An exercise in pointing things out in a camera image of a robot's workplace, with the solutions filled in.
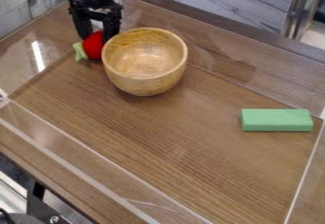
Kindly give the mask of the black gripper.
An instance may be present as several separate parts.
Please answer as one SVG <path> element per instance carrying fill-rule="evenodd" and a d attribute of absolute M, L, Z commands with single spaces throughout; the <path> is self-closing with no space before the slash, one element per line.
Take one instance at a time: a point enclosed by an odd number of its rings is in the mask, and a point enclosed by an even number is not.
<path fill-rule="evenodd" d="M 84 0 L 68 0 L 69 14 L 81 39 L 92 33 L 89 20 L 103 21 L 103 42 L 107 42 L 120 29 L 123 6 L 111 0 L 107 4 L 91 4 Z"/>

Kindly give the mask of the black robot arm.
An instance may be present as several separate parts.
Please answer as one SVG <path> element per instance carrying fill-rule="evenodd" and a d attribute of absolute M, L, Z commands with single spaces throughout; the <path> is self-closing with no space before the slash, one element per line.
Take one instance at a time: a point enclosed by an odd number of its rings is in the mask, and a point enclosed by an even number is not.
<path fill-rule="evenodd" d="M 119 33 L 123 6 L 114 0 L 68 0 L 68 12 L 81 39 L 92 33 L 91 21 L 103 25 L 102 40 L 107 42 Z"/>

